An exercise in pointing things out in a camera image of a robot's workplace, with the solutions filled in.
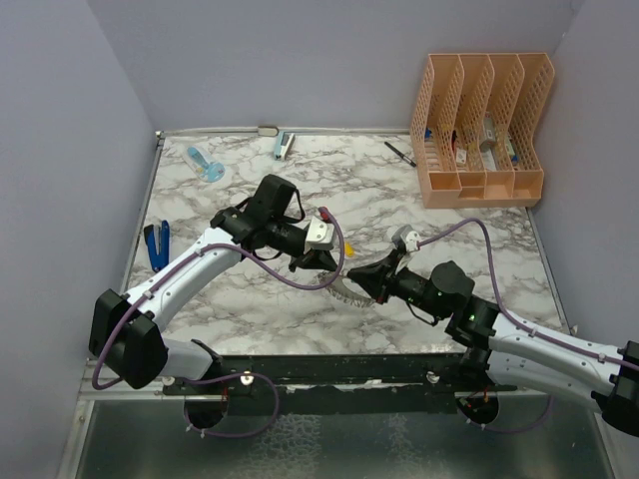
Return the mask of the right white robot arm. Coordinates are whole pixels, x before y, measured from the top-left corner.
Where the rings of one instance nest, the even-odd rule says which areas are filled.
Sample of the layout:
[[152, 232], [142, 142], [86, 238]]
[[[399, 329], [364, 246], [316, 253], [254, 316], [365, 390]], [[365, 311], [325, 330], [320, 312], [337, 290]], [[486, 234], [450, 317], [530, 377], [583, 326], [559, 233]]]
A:
[[599, 413], [611, 427], [638, 434], [638, 344], [623, 347], [549, 329], [474, 294], [474, 282], [453, 261], [423, 277], [397, 251], [347, 274], [372, 299], [395, 297], [446, 321], [446, 334], [466, 346], [460, 382], [517, 386], [571, 399]]

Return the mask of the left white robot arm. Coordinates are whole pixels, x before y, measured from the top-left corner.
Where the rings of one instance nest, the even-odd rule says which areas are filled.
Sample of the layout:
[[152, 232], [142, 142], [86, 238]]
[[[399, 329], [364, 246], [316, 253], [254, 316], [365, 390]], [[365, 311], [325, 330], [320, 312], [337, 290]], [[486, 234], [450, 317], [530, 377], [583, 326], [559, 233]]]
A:
[[198, 340], [169, 340], [163, 332], [205, 286], [245, 259], [296, 287], [256, 255], [264, 247], [288, 256], [291, 271], [330, 272], [331, 278], [309, 290], [331, 285], [344, 259], [330, 252], [344, 249], [343, 233], [327, 208], [320, 208], [315, 217], [288, 216], [290, 203], [300, 198], [294, 184], [267, 175], [252, 196], [217, 212], [196, 241], [153, 277], [124, 293], [103, 292], [95, 303], [89, 338], [95, 368], [108, 366], [117, 382], [134, 389], [170, 376], [185, 379], [199, 393], [214, 391], [221, 379], [220, 356]]

